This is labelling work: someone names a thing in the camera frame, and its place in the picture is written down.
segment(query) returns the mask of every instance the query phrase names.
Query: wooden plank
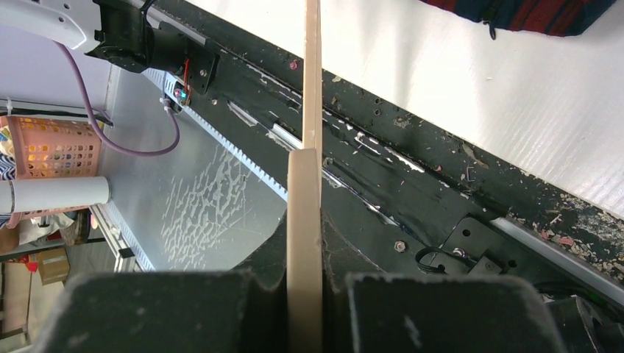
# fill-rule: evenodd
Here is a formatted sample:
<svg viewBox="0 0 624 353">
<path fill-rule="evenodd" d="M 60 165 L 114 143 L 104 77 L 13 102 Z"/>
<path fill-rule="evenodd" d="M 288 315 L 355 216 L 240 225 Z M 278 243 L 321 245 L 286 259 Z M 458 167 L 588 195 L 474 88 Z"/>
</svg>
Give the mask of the wooden plank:
<svg viewBox="0 0 624 353">
<path fill-rule="evenodd" d="M 286 287 L 291 352 L 321 352 L 323 260 L 321 181 L 323 152 L 321 12 L 319 0 L 305 3 L 303 63 L 303 149 L 288 159 Z"/>
<path fill-rule="evenodd" d="M 305 3 L 305 42 L 303 57 L 303 148 L 316 149 L 321 182 L 323 153 L 321 6 L 319 0 Z"/>
<path fill-rule="evenodd" d="M 322 350 L 321 210 L 315 149 L 290 153 L 286 287 L 290 352 Z"/>
</svg>

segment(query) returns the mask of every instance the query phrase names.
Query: black cable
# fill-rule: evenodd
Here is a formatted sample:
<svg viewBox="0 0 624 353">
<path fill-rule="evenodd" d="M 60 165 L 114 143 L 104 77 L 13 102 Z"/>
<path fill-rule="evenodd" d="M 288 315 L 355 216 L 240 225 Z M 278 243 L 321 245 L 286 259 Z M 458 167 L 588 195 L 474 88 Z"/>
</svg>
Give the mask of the black cable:
<svg viewBox="0 0 624 353">
<path fill-rule="evenodd" d="M 147 10 L 149 10 L 149 8 L 156 2 L 156 0 L 146 0 L 143 3 L 143 6 L 141 6 L 141 12 L 143 13 L 144 17 L 147 17 Z"/>
<path fill-rule="evenodd" d="M 560 299 L 561 297 L 581 297 L 604 310 L 605 314 L 611 320 L 624 323 L 624 313 L 621 310 L 618 310 L 616 307 L 583 286 L 568 282 L 540 282 L 533 284 L 533 286 L 538 293 L 552 296 L 555 300 Z"/>
<path fill-rule="evenodd" d="M 446 273 L 446 271 L 444 270 L 444 265 L 438 265 L 438 267 L 433 267 L 433 266 L 429 266 L 429 265 L 425 265 L 424 263 L 421 263 L 420 260 L 422 260 L 423 257 L 436 252 L 439 254 L 446 254 L 448 256 L 450 256 L 452 259 L 459 261 L 460 263 L 467 265 L 467 266 L 471 266 L 474 265 L 474 263 L 467 258 L 463 258 L 463 257 L 458 257 L 455 256 L 453 254 L 449 254 L 446 251 L 440 249 L 440 248 L 436 248 L 435 246 L 427 246 L 423 249 L 421 249 L 419 252 L 416 253 L 416 256 L 414 256 L 414 260 L 416 260 L 416 264 L 418 265 L 418 269 L 425 273 L 425 274 L 448 274 Z"/>
</svg>

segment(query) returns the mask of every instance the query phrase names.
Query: screw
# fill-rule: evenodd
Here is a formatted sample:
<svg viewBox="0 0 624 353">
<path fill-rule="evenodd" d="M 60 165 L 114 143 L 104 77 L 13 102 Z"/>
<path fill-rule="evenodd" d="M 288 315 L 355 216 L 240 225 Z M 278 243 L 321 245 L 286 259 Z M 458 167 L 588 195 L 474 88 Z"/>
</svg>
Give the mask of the screw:
<svg viewBox="0 0 624 353">
<path fill-rule="evenodd" d="M 394 243 L 394 250 L 396 252 L 405 252 L 406 249 L 407 245 L 405 244 L 405 241 L 397 240 L 397 242 Z"/>
<path fill-rule="evenodd" d="M 454 248 L 453 255 L 457 257 L 466 257 L 466 252 L 461 248 Z"/>
</svg>

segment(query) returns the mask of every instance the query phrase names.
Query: metal bracket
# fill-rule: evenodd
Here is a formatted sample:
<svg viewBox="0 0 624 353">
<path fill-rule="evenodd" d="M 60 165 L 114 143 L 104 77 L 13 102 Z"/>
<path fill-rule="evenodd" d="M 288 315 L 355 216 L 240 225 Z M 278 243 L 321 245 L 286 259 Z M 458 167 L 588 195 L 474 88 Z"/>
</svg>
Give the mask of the metal bracket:
<svg viewBox="0 0 624 353">
<path fill-rule="evenodd" d="M 121 236 L 119 228 L 113 224 L 109 217 L 107 217 L 106 211 L 102 209 L 101 205 L 90 207 L 91 214 L 93 214 L 98 222 L 102 234 L 110 247 L 110 250 L 115 255 L 115 272 L 132 272 L 137 265 L 134 252 L 126 243 L 125 239 Z"/>
<path fill-rule="evenodd" d="M 216 75 L 219 56 L 193 42 L 189 53 L 188 83 L 193 91 L 203 96 Z"/>
<path fill-rule="evenodd" d="M 467 257 L 479 260 L 470 268 L 447 255 L 438 254 L 430 265 L 443 265 L 449 274 L 474 274 L 475 271 L 514 274 L 530 282 L 563 279 L 563 275 L 551 270 L 543 259 L 474 218 L 462 219 L 444 242 L 442 250 L 448 254 L 461 251 Z M 491 263 L 489 268 L 485 267 L 487 263 Z"/>
</svg>

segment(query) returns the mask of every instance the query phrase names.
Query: cardboard box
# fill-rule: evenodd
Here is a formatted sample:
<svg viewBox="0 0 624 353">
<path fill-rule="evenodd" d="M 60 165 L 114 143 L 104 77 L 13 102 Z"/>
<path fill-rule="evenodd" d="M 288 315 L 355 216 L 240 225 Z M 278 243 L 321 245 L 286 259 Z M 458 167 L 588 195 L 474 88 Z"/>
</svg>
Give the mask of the cardboard box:
<svg viewBox="0 0 624 353">
<path fill-rule="evenodd" d="M 69 274 L 69 261 L 65 249 L 54 249 L 40 252 L 37 256 L 41 283 L 49 285 L 67 279 Z"/>
</svg>

